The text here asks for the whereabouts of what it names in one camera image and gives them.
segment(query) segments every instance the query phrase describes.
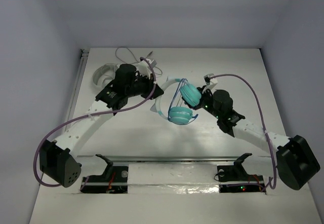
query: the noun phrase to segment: headphone ear cup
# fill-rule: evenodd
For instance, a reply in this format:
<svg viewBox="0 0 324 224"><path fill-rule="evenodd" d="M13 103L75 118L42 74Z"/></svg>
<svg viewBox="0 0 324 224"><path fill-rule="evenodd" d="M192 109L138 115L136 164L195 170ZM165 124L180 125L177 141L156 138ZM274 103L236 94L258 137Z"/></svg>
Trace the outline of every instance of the headphone ear cup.
<svg viewBox="0 0 324 224"><path fill-rule="evenodd" d="M183 87L181 87L180 93L183 99L188 102L190 106L197 106L199 104L201 93L194 85L184 85Z"/></svg>
<svg viewBox="0 0 324 224"><path fill-rule="evenodd" d="M169 121L177 125L186 125L192 119L192 110L182 106L174 106L169 111Z"/></svg>

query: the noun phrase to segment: black plastic housing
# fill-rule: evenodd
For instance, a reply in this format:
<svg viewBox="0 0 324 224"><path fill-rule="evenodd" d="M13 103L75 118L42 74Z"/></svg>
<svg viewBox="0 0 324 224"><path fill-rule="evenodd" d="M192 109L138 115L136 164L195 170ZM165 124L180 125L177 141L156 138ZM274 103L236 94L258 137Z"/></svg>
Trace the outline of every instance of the black plastic housing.
<svg viewBox="0 0 324 224"><path fill-rule="evenodd" d="M242 163L244 160L251 156L251 153L245 153L239 158L237 158L233 165L219 165L217 166L217 172L222 171L223 174L218 174L219 182L229 182L229 181L248 181L252 175L248 175L244 170Z"/></svg>
<svg viewBox="0 0 324 224"><path fill-rule="evenodd" d="M153 79L140 75L136 67L131 64L122 64L116 70L115 79L112 80L97 96L96 101L107 103L107 107L119 110L124 107L128 98L141 95L148 97L153 89ZM164 94L156 84L150 99L155 99Z"/></svg>
<svg viewBox="0 0 324 224"><path fill-rule="evenodd" d="M101 175L91 175L83 178L81 192L85 194L124 194L127 193L127 176L123 176L123 171L128 173L128 166L114 166L113 162L103 155L96 154L103 159L107 166Z"/></svg>
<svg viewBox="0 0 324 224"><path fill-rule="evenodd" d="M63 187L70 187L81 174L81 164L77 163L70 150L55 145L46 140L39 151L40 170L57 181Z"/></svg>
<svg viewBox="0 0 324 224"><path fill-rule="evenodd" d="M307 141L299 135L279 146L276 156L280 179L294 190L299 190L320 170Z"/></svg>
<svg viewBox="0 0 324 224"><path fill-rule="evenodd" d="M260 186L249 185L249 184L244 185L244 183L242 183L241 186L232 186L231 184L220 184L219 192L220 193L253 193L253 192L266 193L266 191L260 192L260 187L261 187L261 189L263 189L264 186L265 186L264 183L260 183Z"/></svg>
<svg viewBox="0 0 324 224"><path fill-rule="evenodd" d="M185 104L193 110L203 108L217 119L217 125L224 133L234 137L233 127L245 117L233 110L233 100L225 90L216 90L212 93L207 89L204 93L202 88L197 87L201 93L201 99L197 106L190 106L184 98Z"/></svg>

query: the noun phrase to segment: white tabletop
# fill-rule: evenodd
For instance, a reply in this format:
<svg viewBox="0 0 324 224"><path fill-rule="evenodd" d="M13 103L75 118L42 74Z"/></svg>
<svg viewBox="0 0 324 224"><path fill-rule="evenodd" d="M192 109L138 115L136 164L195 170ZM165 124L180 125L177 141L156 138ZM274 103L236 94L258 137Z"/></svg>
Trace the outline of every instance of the white tabletop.
<svg viewBox="0 0 324 224"><path fill-rule="evenodd" d="M145 56L152 49L133 49ZM75 114L83 114L98 93L91 85L92 73L102 64L118 62L115 49L91 49L77 98ZM131 61L131 56L120 53ZM268 129L284 134L270 83L257 49L154 49L154 58L167 75L186 77L194 85L203 84L207 73L237 73L255 88ZM230 92L237 112L259 123L254 98L245 84L235 78L219 79L218 88ZM172 92L166 93L165 110ZM134 98L129 105L142 100ZM128 113L120 113L103 125L82 151L83 155L142 157L226 157L245 152L264 155L255 147L223 134L216 121L204 111L189 126L164 121L149 111L152 102ZM96 157L80 157L82 176L101 174L105 165ZM81 194L81 177L70 188L41 187L31 218L34 223L88 224L111 223L312 223L320 224L309 186L300 191L286 187L280 180L275 190L263 193L220 194L213 181L214 165L131 164L129 184L196 184L215 191L208 194L173 191L172 188L134 188L129 194ZM53 183L48 177L44 181Z"/></svg>
<svg viewBox="0 0 324 224"><path fill-rule="evenodd" d="M154 51L152 57L163 70L157 79L162 85L167 76L187 78L195 86L203 86L208 73L235 73L254 87L263 109L268 131L284 134L280 115L270 82L258 49L132 49L137 57ZM119 56L134 62L131 54L118 51ZM74 117L83 115L98 94L91 84L94 71L105 63L120 63L114 48L90 50L74 111ZM234 100L234 109L251 122L260 123L258 108L250 89L237 78L219 78L218 89L227 90ZM176 85L162 98L162 110L167 113ZM128 106L143 100L130 98ZM249 143L237 140L218 129L216 119L204 110L198 110L198 119L188 126L178 126L163 120L149 109L153 101L127 113L117 114L105 123L88 141L81 155L101 153L107 156L146 157L228 157L251 152L265 153Z"/></svg>

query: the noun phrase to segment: white wall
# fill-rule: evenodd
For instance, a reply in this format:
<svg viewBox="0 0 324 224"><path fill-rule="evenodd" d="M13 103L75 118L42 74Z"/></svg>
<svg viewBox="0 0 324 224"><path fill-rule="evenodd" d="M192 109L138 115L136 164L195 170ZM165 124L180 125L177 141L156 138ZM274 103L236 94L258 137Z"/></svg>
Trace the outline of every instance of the white wall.
<svg viewBox="0 0 324 224"><path fill-rule="evenodd" d="M262 48L288 134L304 136L324 167L324 0L291 0ZM310 182L324 218L324 170Z"/></svg>
<svg viewBox="0 0 324 224"><path fill-rule="evenodd" d="M32 160L63 119L79 49L54 0L0 0L0 222L28 223Z"/></svg>
<svg viewBox="0 0 324 224"><path fill-rule="evenodd" d="M289 0L57 0L80 47L260 48Z"/></svg>

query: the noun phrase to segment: blue wire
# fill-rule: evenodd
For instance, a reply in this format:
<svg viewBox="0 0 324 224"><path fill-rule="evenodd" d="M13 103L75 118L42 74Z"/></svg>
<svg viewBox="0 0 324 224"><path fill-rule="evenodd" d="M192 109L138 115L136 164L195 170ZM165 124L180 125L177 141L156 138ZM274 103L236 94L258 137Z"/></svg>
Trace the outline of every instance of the blue wire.
<svg viewBox="0 0 324 224"><path fill-rule="evenodd" d="M179 93L181 87L185 84L185 81L186 81L186 80L187 80L187 79L182 78L182 79L180 80L179 84L178 84L178 87L177 87L177 89L176 89L176 92L175 92L175 94L174 94L174 96L173 96L173 98L172 98L172 101L171 101L171 103L170 103L170 106L169 106L169 110L168 110L168 119L170 119L170 109L171 109L171 107L172 107L172 104L173 104L174 100L176 99L176 97L177 97L177 95L178 95L178 93Z"/></svg>
<svg viewBox="0 0 324 224"><path fill-rule="evenodd" d="M195 121L195 120L196 120L196 119L198 118L198 114L196 114L196 115L195 115L195 116L193 116L192 118L193 118L193 120L192 120L192 121L190 121L190 122L189 122L188 124L190 124L190 123L192 123L193 121Z"/></svg>

